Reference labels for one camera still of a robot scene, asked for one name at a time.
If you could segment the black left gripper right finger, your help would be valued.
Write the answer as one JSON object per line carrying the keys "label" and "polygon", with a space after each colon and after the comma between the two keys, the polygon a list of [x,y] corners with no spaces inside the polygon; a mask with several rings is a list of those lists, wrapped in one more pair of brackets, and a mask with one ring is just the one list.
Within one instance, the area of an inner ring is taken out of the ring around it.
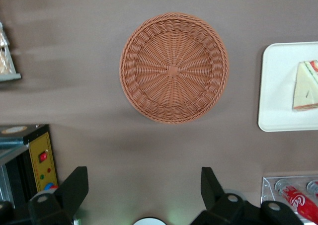
{"label": "black left gripper right finger", "polygon": [[212,168],[201,169],[201,196],[206,209],[195,225],[301,225],[292,209],[281,202],[265,201],[256,207],[235,193],[226,193]]}

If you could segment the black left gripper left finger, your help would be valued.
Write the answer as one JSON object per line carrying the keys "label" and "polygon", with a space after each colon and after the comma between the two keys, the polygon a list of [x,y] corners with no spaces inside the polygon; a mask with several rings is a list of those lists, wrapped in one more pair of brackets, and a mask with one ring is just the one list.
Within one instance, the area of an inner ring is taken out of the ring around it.
{"label": "black left gripper left finger", "polygon": [[25,205],[14,208],[1,201],[2,225],[72,225],[73,217],[88,194],[87,167],[77,167],[57,189],[37,193]]}

